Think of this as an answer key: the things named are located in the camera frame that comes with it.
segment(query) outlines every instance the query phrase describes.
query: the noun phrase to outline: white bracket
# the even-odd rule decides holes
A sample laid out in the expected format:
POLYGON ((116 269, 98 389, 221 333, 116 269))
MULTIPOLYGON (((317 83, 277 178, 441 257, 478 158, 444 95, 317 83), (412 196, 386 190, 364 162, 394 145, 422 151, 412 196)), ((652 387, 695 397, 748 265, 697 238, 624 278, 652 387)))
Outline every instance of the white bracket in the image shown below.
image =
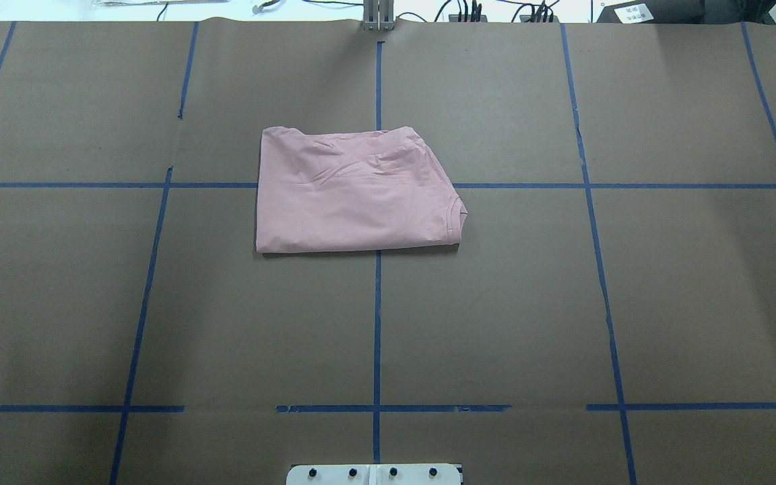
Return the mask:
POLYGON ((364 30, 394 30, 394 0, 364 0, 364 30))
POLYGON ((463 485, 463 467, 448 463, 297 465, 286 485, 463 485))

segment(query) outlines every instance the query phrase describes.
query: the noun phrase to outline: black cable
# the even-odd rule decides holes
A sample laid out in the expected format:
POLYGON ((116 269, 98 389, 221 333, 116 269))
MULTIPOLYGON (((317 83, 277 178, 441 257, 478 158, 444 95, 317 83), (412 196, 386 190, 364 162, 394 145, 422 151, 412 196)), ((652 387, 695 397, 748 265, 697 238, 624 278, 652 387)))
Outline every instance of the black cable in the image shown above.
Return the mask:
POLYGON ((445 0, 445 2, 443 3, 443 6, 439 8, 439 12, 436 13, 436 18, 433 19, 434 22, 439 22, 439 16, 441 15, 445 7, 447 7, 447 4, 449 4, 450 2, 453 2, 453 0, 445 0))
POLYGON ((363 7, 363 3, 352 3, 352 2, 335 2, 335 0, 301 0, 302 2, 306 3, 333 3, 335 5, 348 5, 350 7, 363 7))
POLYGON ((514 12, 514 16, 511 17, 511 22, 514 22, 517 19, 517 15, 520 15, 520 10, 522 10, 524 7, 531 7, 532 13, 535 13, 535 5, 531 3, 523 3, 519 7, 517 7, 517 11, 514 12))
POLYGON ((532 16, 529 18, 529 22, 541 22, 541 14, 544 13, 544 9, 546 8, 547 3, 541 2, 541 4, 538 6, 538 9, 532 12, 532 16))
POLYGON ((397 18, 401 18, 403 15, 413 15, 413 16, 416 16, 417 18, 420 18, 423 22, 427 22, 421 15, 418 15, 418 13, 415 13, 415 12, 403 12, 400 15, 397 15, 397 18))
POLYGON ((169 8, 170 3, 167 2, 166 5, 164 5, 164 8, 160 10, 160 13, 158 13, 158 18, 154 19, 155 22, 160 22, 160 16, 164 15, 164 12, 166 12, 166 9, 169 8))

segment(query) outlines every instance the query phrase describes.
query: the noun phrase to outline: pink t-shirt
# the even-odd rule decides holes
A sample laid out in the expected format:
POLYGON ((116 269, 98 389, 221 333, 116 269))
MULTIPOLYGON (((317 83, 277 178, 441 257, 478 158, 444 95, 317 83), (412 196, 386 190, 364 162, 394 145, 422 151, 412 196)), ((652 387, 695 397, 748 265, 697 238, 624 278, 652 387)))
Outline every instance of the pink t-shirt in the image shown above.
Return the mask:
POLYGON ((262 132, 257 252, 456 245, 466 214, 439 160, 412 128, 262 132))

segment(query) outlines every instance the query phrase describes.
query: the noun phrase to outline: sticker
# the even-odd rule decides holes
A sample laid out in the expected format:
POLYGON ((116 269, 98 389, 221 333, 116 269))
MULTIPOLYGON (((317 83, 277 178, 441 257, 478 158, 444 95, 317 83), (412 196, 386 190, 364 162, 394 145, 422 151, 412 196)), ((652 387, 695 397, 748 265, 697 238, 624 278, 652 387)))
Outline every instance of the sticker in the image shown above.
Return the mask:
POLYGON ((616 9, 616 15, 622 24, 638 24, 655 19, 655 16, 649 11, 649 7, 644 3, 616 9))

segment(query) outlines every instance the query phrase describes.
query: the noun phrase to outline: wire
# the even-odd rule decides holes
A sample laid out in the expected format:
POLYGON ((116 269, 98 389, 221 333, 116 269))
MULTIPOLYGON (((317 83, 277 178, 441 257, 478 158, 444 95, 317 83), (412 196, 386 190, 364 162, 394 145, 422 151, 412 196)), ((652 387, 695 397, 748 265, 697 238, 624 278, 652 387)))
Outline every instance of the wire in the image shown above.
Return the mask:
POLYGON ((511 17, 511 22, 514 22, 517 19, 517 15, 520 15, 520 10, 522 10, 524 7, 531 7, 532 8, 532 15, 535 15, 535 5, 531 3, 523 3, 518 8, 517 11, 514 12, 514 16, 511 17))
POLYGON ((442 12, 443 12, 443 10, 445 9, 445 7, 447 7, 447 4, 449 4, 450 2, 453 2, 453 0, 445 0, 445 2, 443 3, 443 6, 441 6, 441 7, 439 8, 439 12, 438 12, 438 13, 436 13, 436 18, 435 18, 435 19, 433 19, 433 21, 434 21, 434 22, 437 22, 437 21, 439 21, 439 16, 441 15, 441 13, 442 13, 442 12))
POLYGON ((347 5, 349 7, 363 7, 363 3, 352 3, 352 2, 335 2, 334 0, 301 0, 302 2, 306 3, 332 3, 335 5, 347 5))
POLYGON ((166 12, 166 9, 168 9, 170 6, 170 3, 167 2, 166 5, 164 5, 164 8, 160 10, 160 13, 158 13, 158 18, 154 19, 155 22, 160 22, 160 16, 164 15, 164 12, 166 12))
POLYGON ((537 10, 532 9, 532 15, 526 22, 547 22, 547 16, 551 11, 546 2, 541 2, 537 10))
POLYGON ((417 18, 420 18, 422 20, 422 22, 427 22, 421 15, 418 15, 418 13, 415 13, 415 12, 403 12, 400 15, 397 15, 397 18, 401 18, 403 15, 416 16, 417 18))

